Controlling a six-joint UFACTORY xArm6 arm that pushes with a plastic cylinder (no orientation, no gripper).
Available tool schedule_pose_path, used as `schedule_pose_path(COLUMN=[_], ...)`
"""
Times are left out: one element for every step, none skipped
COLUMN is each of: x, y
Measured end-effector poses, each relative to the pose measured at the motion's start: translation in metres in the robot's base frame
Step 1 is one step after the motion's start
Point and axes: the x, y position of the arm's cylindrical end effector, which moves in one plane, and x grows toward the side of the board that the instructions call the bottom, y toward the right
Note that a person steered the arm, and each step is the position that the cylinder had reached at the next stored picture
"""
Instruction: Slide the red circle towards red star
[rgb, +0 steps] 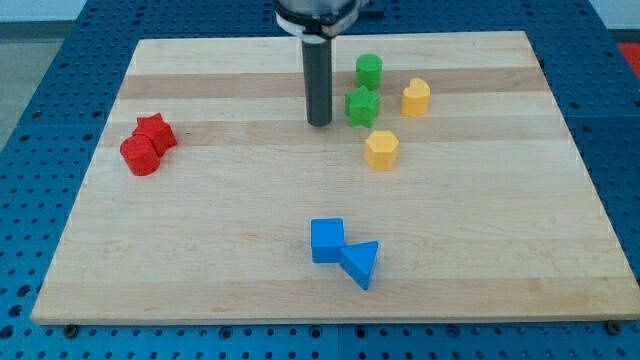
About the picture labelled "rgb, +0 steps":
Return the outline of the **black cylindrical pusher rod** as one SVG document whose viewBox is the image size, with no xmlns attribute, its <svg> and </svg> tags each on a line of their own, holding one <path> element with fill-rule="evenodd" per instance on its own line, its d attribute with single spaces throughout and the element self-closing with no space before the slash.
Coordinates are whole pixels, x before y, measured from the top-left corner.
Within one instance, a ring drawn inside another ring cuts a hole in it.
<svg viewBox="0 0 640 360">
<path fill-rule="evenodd" d="M 302 43 L 307 122 L 324 127 L 332 121 L 332 45 Z"/>
</svg>

